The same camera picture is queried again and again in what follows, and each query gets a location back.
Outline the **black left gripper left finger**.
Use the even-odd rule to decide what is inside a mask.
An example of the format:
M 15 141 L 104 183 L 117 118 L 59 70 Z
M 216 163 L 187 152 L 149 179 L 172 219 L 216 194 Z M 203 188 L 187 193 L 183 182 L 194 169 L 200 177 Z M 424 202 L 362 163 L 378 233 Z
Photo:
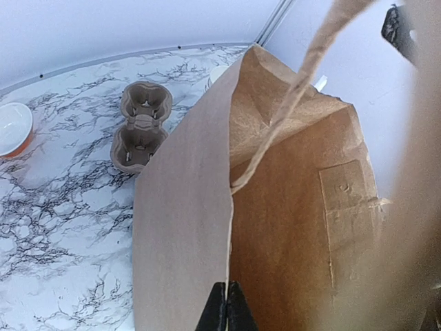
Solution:
M 195 331 L 225 331 L 227 327 L 227 299 L 225 283 L 216 282 Z

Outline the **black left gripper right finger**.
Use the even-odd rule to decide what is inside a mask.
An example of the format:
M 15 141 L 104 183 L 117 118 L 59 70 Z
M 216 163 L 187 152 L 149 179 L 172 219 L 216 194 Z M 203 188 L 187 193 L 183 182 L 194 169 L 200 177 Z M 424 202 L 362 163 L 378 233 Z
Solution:
M 227 329 L 229 331 L 258 331 L 239 282 L 230 281 L 227 293 Z

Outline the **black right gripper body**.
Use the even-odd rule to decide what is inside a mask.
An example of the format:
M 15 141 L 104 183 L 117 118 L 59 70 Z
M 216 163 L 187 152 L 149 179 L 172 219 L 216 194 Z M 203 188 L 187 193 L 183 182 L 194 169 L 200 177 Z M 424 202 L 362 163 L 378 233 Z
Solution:
M 397 6 L 395 3 L 391 5 L 385 16 L 381 35 L 408 62 L 417 67 L 416 29 L 406 5 Z

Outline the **brown paper bag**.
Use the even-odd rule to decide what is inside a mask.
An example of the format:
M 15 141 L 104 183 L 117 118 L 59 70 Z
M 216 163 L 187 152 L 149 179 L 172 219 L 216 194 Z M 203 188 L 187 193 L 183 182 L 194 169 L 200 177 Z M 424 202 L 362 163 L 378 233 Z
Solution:
M 240 283 L 258 330 L 440 328 L 440 2 L 418 31 L 409 138 L 377 195 L 355 108 L 310 84 L 369 1 L 335 1 L 298 72 L 250 48 L 136 180 L 136 330 L 195 330 L 216 282 Z

